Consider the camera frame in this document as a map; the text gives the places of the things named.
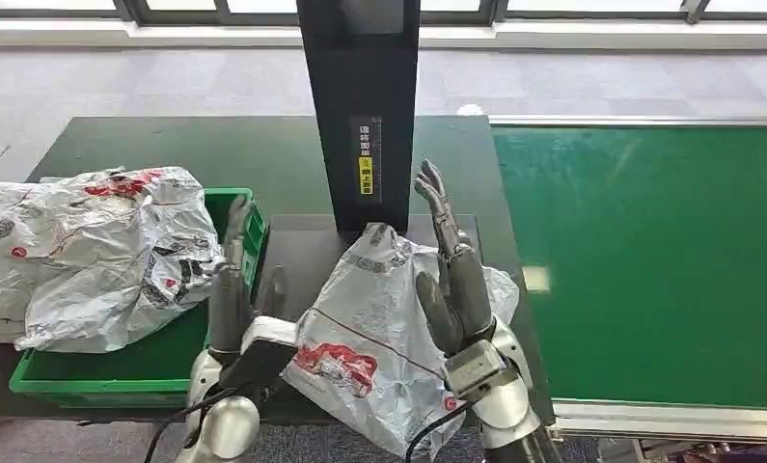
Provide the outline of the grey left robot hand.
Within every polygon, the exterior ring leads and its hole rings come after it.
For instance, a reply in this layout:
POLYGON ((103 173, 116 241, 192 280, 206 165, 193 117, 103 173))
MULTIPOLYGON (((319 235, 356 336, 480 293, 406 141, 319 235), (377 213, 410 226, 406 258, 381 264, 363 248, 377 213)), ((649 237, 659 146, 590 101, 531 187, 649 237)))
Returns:
POLYGON ((270 316, 255 316, 246 282, 244 242, 254 202, 240 194, 229 208, 222 240, 224 261, 213 272, 208 302, 209 347, 207 353, 221 366, 235 362, 257 340, 294 345, 294 325, 270 316))

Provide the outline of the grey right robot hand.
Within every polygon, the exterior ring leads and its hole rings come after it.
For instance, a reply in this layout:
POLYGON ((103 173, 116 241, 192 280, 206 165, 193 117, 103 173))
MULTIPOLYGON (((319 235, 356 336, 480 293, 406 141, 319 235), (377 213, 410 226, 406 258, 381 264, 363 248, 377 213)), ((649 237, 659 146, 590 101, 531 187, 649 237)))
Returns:
POLYGON ((438 276, 416 276, 417 295, 435 346, 451 357, 481 340, 493 325, 479 255, 452 214, 439 169, 425 159, 414 180, 415 191, 430 208, 438 244, 438 276))

